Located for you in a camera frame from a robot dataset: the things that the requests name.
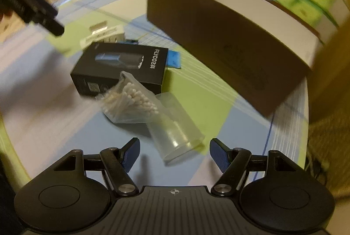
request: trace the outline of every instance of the brown paper box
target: brown paper box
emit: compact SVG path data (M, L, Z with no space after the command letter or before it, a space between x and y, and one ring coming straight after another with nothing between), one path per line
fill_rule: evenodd
M272 0L148 0L147 18L264 116L305 78L319 46Z

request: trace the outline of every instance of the white power strip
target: white power strip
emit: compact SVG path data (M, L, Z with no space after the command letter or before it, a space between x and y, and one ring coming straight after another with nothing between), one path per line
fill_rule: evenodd
M80 47L84 50L93 42L118 42L125 41L124 28L121 25L111 28L102 28L94 31L92 35L80 40Z

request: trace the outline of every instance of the tablecloth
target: tablecloth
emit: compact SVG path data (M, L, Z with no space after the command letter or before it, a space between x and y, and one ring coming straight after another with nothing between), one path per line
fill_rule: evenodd
M141 154L130 171L142 185L206 184L220 171L211 160L213 137L227 146L266 155L277 149L304 165L308 128L304 81L266 119L214 72L146 19L147 0L71 0L59 8L65 34L56 38L29 25L0 44L0 152L17 189L71 149L96 154L141 140ZM91 98L81 97L70 72L82 54L79 41L102 21L123 25L128 39L181 53L182 69L168 68L163 90L173 93L205 135L204 148L165 164L145 124L114 125ZM251 173L249 181L261 177ZM89 177L102 181L99 172Z

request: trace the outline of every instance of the stack of green packages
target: stack of green packages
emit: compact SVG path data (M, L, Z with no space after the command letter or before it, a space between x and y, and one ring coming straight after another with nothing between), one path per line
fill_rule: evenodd
M326 44L349 16L345 0L276 0L307 22Z

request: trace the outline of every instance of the translucent plastic container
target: translucent plastic container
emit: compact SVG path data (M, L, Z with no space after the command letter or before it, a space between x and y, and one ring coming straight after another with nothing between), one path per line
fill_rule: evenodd
M170 110L172 119L159 114L147 123L154 145L163 161L168 162L202 143L204 135L171 93L156 95L162 105Z

